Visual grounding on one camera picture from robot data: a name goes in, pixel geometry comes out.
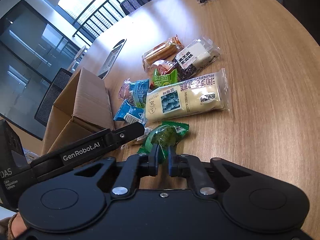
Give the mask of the person's left hand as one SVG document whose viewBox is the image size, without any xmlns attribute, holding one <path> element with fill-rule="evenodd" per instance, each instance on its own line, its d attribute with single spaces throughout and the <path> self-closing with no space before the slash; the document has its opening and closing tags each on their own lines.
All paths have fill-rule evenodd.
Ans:
<svg viewBox="0 0 320 240">
<path fill-rule="evenodd" d="M 17 239 L 22 233 L 27 230 L 27 226 L 22 219 L 21 214 L 18 212 L 12 217 L 1 220 L 0 236 L 1 239 L 13 240 Z"/>
</svg>

